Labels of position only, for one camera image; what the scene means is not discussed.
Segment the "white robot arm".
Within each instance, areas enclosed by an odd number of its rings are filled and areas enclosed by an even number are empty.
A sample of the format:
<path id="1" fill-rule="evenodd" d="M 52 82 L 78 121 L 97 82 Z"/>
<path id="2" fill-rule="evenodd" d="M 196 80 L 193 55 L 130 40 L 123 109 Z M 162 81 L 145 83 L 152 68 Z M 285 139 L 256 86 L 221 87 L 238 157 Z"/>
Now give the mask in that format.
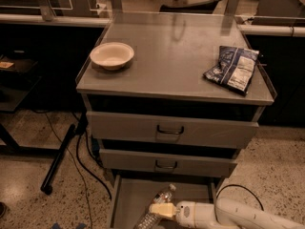
<path id="1" fill-rule="evenodd" d="M 305 229 L 303 224 L 229 198 L 218 198 L 214 204 L 195 201 L 153 204 L 149 211 L 189 229 Z"/>

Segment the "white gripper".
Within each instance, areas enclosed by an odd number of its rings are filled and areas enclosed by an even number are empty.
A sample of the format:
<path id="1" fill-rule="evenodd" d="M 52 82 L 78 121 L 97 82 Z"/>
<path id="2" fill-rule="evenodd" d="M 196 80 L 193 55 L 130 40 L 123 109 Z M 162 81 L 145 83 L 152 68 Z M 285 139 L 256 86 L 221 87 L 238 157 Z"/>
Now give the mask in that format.
<path id="1" fill-rule="evenodd" d="M 214 205 L 194 201 L 152 204 L 149 211 L 159 218 L 175 220 L 186 228 L 214 229 L 217 225 Z"/>

